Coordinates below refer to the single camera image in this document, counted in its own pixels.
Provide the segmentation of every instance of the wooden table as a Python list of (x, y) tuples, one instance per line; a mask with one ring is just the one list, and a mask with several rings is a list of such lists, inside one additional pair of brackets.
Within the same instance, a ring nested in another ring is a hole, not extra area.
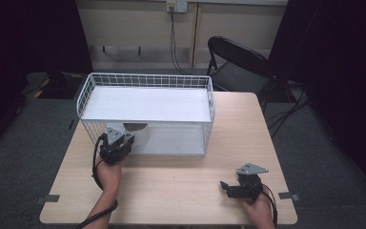
[[(252, 224), (236, 199), (220, 187), (237, 185), (235, 169), (246, 162), (267, 168), (259, 175), (274, 192), (278, 224), (297, 221), (264, 117), (254, 94), (215, 93), (215, 120), (205, 156), (129, 156), (112, 224)], [(93, 144), (81, 123), (52, 185), (43, 223), (83, 221), (101, 194), (92, 178)]]

